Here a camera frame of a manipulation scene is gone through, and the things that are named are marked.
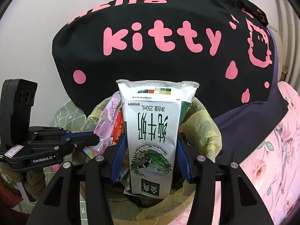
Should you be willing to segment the gloved camouflage hand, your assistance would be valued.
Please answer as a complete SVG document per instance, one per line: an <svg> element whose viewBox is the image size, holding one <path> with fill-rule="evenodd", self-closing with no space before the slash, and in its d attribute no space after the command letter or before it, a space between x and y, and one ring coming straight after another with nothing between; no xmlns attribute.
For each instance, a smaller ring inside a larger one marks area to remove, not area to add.
<svg viewBox="0 0 300 225"><path fill-rule="evenodd" d="M43 168L34 168L27 172L20 173L11 169L7 163L1 162L1 172L14 182L21 182L25 190L38 200L46 187Z"/></svg>

